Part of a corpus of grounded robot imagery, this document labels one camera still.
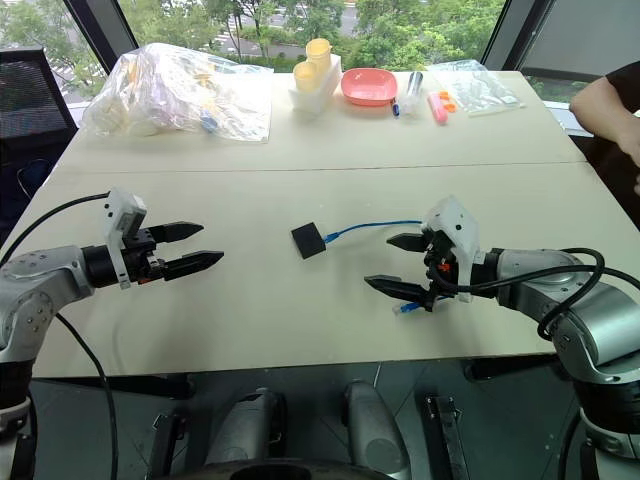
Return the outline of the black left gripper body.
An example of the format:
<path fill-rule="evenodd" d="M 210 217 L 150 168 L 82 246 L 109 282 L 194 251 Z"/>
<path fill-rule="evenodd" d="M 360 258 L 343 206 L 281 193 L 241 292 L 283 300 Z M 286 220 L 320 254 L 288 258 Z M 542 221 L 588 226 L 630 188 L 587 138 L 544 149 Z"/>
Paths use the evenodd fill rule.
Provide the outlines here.
<path fill-rule="evenodd" d="M 165 227 L 139 229 L 123 237 L 123 260 L 132 282 L 144 284 L 164 278 L 165 261 L 156 257 L 158 243 L 166 242 Z"/>

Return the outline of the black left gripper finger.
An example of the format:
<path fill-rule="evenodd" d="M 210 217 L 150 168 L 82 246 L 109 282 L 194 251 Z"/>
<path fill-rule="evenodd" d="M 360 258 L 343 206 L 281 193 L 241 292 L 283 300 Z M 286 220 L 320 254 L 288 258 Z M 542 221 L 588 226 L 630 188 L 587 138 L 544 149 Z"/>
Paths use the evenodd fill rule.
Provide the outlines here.
<path fill-rule="evenodd" d="M 152 238 L 155 244 L 172 243 L 187 239 L 204 229 L 203 225 L 193 222 L 178 221 L 152 227 Z"/>
<path fill-rule="evenodd" d="M 224 257 L 222 251 L 198 251 L 164 263 L 162 277 L 165 281 L 189 276 L 215 265 Z"/>

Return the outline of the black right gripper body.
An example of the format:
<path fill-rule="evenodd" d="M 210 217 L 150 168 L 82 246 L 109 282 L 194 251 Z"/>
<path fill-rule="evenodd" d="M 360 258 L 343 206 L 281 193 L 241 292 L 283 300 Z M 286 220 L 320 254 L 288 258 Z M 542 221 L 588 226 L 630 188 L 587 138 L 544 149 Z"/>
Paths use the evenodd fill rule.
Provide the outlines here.
<path fill-rule="evenodd" d="M 425 241 L 424 264 L 429 281 L 425 310 L 433 312 L 437 303 L 457 295 L 458 262 L 453 254 L 453 242 L 443 231 L 421 230 Z"/>

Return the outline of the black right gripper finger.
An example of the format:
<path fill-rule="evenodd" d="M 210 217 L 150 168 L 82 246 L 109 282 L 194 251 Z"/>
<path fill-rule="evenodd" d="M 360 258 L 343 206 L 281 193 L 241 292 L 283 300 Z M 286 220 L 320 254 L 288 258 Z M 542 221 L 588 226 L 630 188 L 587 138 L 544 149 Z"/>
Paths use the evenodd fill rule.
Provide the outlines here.
<path fill-rule="evenodd" d="M 404 282 L 395 276 L 371 275 L 364 281 L 384 295 L 399 300 L 425 300 L 428 296 L 428 291 L 421 285 Z"/>
<path fill-rule="evenodd" d="M 386 240 L 386 243 L 404 251 L 422 253 L 427 250 L 427 239 L 422 233 L 401 233 Z"/>

